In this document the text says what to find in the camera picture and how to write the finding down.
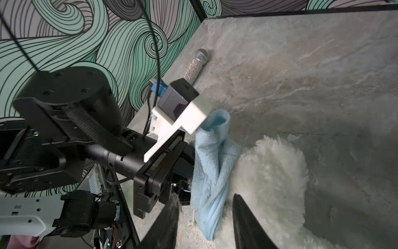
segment red wire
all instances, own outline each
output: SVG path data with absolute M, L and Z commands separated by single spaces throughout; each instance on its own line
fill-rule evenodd
M 112 249 L 114 249 L 116 246 L 116 226 L 115 225 L 113 225 L 113 232 L 115 234 L 115 239 L 113 240 Z

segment marble countertop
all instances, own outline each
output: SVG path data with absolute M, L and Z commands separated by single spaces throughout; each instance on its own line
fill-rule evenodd
M 244 147 L 267 135 L 306 157 L 305 226 L 349 248 L 398 243 L 398 12 L 205 20 L 163 80 L 184 75 L 194 51 L 210 53 L 194 87 L 231 114 Z M 142 131 L 143 105 L 130 124 Z M 124 183 L 128 202 L 132 183 Z M 161 210 L 134 218 L 142 238 Z M 180 221 L 177 248 L 213 248 Z

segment blue connector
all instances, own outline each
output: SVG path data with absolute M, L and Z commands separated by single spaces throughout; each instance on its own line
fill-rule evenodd
M 158 85 L 158 82 L 156 81 L 151 87 L 152 92 L 156 92 L 157 85 Z M 166 85 L 166 83 L 164 83 L 163 80 L 160 80 L 159 92 L 158 92 L 159 97 L 162 97 L 164 95 L 164 92 L 166 91 L 167 87 L 168 87 L 168 85 Z

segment black cable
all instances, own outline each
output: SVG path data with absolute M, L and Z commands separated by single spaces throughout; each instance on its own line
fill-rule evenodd
M 94 249 L 94 247 L 92 247 L 89 243 L 87 243 L 87 241 L 84 240 L 83 236 L 81 237 L 82 241 L 90 248 Z
M 148 89 L 148 96 L 146 97 L 146 102 L 148 104 L 148 118 L 146 119 L 146 123 L 145 123 L 145 127 L 144 127 L 144 132 L 142 133 L 142 139 L 144 139 L 144 137 L 147 135 L 148 131 L 149 131 L 149 119 L 150 119 L 150 103 L 149 103 L 149 98 L 150 98 L 150 94 L 152 93 L 151 89 Z
M 119 180 L 119 181 L 114 181 L 114 182 L 109 181 L 109 180 L 108 180 L 109 172 L 111 172 L 109 169 L 107 169 L 107 170 L 105 171 L 105 180 L 106 180 L 106 182 L 109 183 L 110 185 L 118 185 L 118 184 L 121 184 L 121 183 L 124 183 L 124 182 L 126 182 L 126 181 L 131 180 L 129 177 L 126 177 L 126 178 L 121 179 L 121 180 Z
M 101 245 L 103 245 L 103 242 L 102 242 L 102 239 L 101 239 L 100 230 L 99 229 L 96 229 L 96 230 L 97 230 L 97 235 L 98 235 L 99 242 L 101 243 Z
M 102 195 L 99 195 L 99 194 L 94 194 L 94 193 L 92 193 L 95 197 L 97 197 L 97 198 L 102 198 L 102 197 L 104 197 L 104 195 L 102 194 Z
M 144 8 L 144 6 L 142 5 L 141 0 L 136 1 L 136 2 L 137 2 L 138 5 L 140 6 L 140 9 L 141 9 L 141 11 L 142 11 L 143 14 L 144 14 L 144 18 L 145 18 L 146 22 L 148 23 L 149 31 L 150 31 L 150 34 L 151 34 L 151 36 L 152 36 L 153 43 L 154 43 L 154 46 L 155 46 L 156 65 L 157 65 L 157 73 L 158 73 L 158 78 L 157 78 L 158 84 L 157 84 L 157 86 L 156 86 L 155 99 L 154 99 L 154 101 L 153 101 L 153 107 L 155 107 L 155 106 L 156 106 L 156 103 L 157 103 L 157 101 L 158 101 L 158 93 L 159 93 L 159 85 L 160 85 L 160 58 L 159 58 L 158 43 L 157 43 L 157 41 L 156 41 L 155 33 L 153 32 L 153 29 L 152 29 L 152 24 L 150 23 L 149 17 L 148 17 L 148 15 L 146 14 L 145 8 Z M 150 111 L 151 111 L 151 110 L 150 110 L 150 108 L 149 108 L 149 110 L 148 110 L 148 112 L 149 112 L 149 114 L 148 114 L 148 119 L 146 120 L 147 123 L 149 123 Z
M 17 38 L 14 36 L 14 34 L 11 32 L 10 27 L 8 26 L 7 22 L 5 21 L 4 17 L 3 17 L 3 12 L 0 12 L 0 18 L 1 21 L 4 25 L 4 27 L 6 28 L 8 34 L 11 36 L 11 38 L 14 40 L 15 44 L 18 46 L 18 48 L 20 49 L 20 51 L 23 53 L 23 55 L 26 57 L 26 59 L 30 62 L 30 64 L 33 66 L 33 68 L 39 72 L 39 68 L 36 66 L 35 63 L 33 63 L 32 59 L 30 59 L 30 57 L 27 55 L 27 53 L 25 52 L 25 50 L 22 48 L 21 44 L 18 42 Z
M 133 147 L 123 137 L 115 136 L 93 118 L 81 105 L 63 108 L 66 116 L 89 138 L 105 149 L 121 156 L 128 155 Z

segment white faux fur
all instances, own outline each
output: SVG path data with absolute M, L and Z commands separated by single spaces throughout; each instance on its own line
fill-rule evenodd
M 244 151 L 230 175 L 217 248 L 235 248 L 232 199 L 240 194 L 267 235 L 280 249 L 344 248 L 316 237 L 303 226 L 307 170 L 300 150 L 264 136 Z

